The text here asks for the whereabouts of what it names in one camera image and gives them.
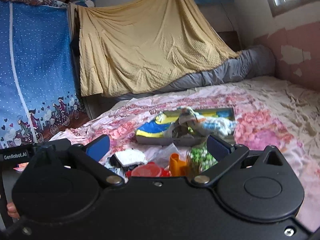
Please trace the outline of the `person's left hand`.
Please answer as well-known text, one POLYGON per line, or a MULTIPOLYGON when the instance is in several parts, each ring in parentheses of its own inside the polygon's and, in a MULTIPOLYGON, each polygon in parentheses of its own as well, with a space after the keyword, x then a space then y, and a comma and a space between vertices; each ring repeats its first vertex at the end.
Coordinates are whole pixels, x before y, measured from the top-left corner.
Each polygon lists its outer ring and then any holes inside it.
POLYGON ((18 214, 16 206, 14 205, 13 202, 10 202, 7 204, 7 212, 11 218, 16 218, 16 219, 20 218, 20 215, 18 214))

